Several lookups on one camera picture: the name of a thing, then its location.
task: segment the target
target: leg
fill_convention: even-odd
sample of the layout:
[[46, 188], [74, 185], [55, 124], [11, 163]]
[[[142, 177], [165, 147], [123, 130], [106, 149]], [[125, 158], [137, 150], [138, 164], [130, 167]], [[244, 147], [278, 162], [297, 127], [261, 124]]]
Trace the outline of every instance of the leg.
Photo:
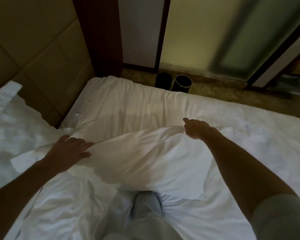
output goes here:
[[132, 240], [182, 239], [164, 219], [161, 199], [151, 191], [140, 192], [131, 211], [124, 235]]

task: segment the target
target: hand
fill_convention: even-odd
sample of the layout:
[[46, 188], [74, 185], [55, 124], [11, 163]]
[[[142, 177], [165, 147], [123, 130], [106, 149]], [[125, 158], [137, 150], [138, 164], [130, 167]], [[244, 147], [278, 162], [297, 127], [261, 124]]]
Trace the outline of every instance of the hand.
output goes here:
[[192, 139], [203, 140], [203, 137], [207, 133], [212, 133], [217, 131], [215, 128], [211, 127], [208, 123], [200, 120], [189, 120], [188, 118], [183, 118], [185, 133]]
[[69, 138], [64, 135], [52, 146], [46, 156], [39, 162], [47, 166], [53, 173], [58, 174], [67, 171], [83, 158], [91, 157], [91, 153], [85, 152], [94, 145], [84, 139]]

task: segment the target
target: forearm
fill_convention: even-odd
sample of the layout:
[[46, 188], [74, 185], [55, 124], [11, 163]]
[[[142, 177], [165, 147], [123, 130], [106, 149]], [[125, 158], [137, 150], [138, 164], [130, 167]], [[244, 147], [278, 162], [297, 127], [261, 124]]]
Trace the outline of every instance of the forearm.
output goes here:
[[202, 133], [219, 171], [249, 220], [256, 207], [271, 196], [296, 193], [276, 174], [216, 129]]
[[0, 239], [8, 233], [29, 200], [54, 176], [55, 173], [39, 161], [0, 188]]

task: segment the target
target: floor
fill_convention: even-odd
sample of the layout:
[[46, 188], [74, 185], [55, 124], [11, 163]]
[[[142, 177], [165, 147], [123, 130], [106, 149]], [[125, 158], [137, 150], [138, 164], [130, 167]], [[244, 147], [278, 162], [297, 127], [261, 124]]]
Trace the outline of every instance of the floor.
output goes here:
[[[160, 69], [159, 72], [167, 72], [171, 74], [173, 78], [180, 74], [189, 76], [193, 81], [193, 84], [189, 90], [189, 93], [191, 94], [228, 102], [246, 104], [300, 118], [300, 96], [298, 95], [281, 94], [271, 91], [261, 93], [244, 90], [246, 83], [240, 80], [208, 78], [204, 76], [163, 69]], [[155, 85], [156, 81], [156, 74], [131, 69], [124, 69], [121, 77], [131, 80], [135, 83], [152, 87]]]

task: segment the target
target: mattress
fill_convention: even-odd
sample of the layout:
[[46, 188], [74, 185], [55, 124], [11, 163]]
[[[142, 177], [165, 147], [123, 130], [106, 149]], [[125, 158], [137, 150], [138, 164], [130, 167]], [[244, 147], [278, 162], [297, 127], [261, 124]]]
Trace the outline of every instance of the mattress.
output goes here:
[[[181, 92], [170, 92], [116, 77], [88, 82], [62, 123], [86, 128], [94, 138], [108, 140], [125, 133], [183, 125], [182, 118], [211, 126], [231, 126], [247, 138], [251, 131], [268, 133], [276, 141], [257, 148], [241, 140], [262, 163], [300, 196], [300, 119]], [[255, 239], [252, 228], [212, 161], [204, 181], [204, 197], [188, 200], [162, 195], [165, 217], [184, 239]], [[122, 232], [136, 192], [124, 191], [65, 172], [41, 191], [18, 239], [102, 239]]]

